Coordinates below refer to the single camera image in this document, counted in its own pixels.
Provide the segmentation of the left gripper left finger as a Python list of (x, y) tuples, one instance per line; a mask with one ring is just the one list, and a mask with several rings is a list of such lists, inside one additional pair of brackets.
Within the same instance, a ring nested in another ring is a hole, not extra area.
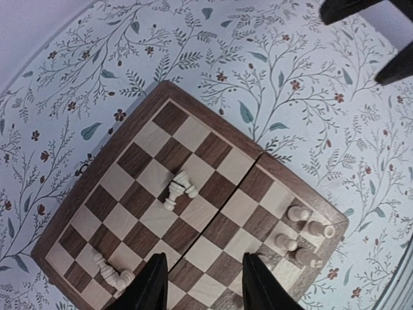
[(106, 310), (166, 310), (168, 266), (165, 253), (151, 256), (124, 293)]

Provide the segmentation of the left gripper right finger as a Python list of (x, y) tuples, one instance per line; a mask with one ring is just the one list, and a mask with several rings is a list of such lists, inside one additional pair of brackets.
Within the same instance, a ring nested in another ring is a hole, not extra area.
[(245, 310), (302, 310), (283, 289), (258, 254), (243, 255), (243, 307)]

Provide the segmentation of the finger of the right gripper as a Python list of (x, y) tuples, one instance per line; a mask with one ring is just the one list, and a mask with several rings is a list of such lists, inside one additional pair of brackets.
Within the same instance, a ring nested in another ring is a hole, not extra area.
[(331, 25), (379, 2), (381, 0), (325, 0), (319, 9), (320, 18), (325, 25)]
[(391, 59), (376, 75), (375, 81), (386, 86), (412, 76), (413, 46), (410, 43)]

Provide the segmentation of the light pawn piece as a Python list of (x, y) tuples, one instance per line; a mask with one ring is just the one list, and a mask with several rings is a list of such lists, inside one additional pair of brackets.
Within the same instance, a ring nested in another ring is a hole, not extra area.
[(310, 212), (303, 207), (294, 205), (288, 209), (287, 217), (293, 222), (307, 221), (310, 217)]
[(297, 241), (290, 238), (286, 234), (278, 234), (275, 239), (275, 245), (286, 251), (295, 251), (297, 249)]

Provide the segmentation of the light wooden bishop piece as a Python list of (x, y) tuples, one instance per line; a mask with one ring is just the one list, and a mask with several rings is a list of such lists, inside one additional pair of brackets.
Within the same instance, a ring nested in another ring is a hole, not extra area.
[(323, 266), (323, 259), (316, 253), (305, 248), (298, 249), (295, 258), (299, 263), (307, 267), (321, 268)]

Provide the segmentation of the light wooden rook piece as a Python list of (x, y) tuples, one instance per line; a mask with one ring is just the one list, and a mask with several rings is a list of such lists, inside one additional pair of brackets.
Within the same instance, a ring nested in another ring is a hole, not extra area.
[(325, 238), (332, 238), (336, 233), (336, 229), (331, 224), (327, 225), (318, 221), (310, 221), (308, 223), (308, 232), (312, 236), (323, 236)]

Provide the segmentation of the wooden chess board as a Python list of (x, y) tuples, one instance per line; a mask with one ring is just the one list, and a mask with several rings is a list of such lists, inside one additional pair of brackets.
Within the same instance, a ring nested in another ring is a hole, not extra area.
[[(199, 194), (163, 206), (172, 178), (188, 174)], [(293, 222), (287, 211), (310, 212)], [(308, 223), (331, 224), (332, 238)], [(251, 139), (192, 96), (162, 82), (122, 124), (58, 208), (32, 250), (49, 279), (80, 309), (104, 309), (121, 292), (108, 285), (93, 257), (136, 275), (165, 253), (169, 309), (241, 309), (242, 260), (256, 253), (295, 300), (333, 291), (328, 266), (347, 218)], [(275, 245), (278, 234), (295, 251)], [(300, 248), (323, 259), (299, 263)]]

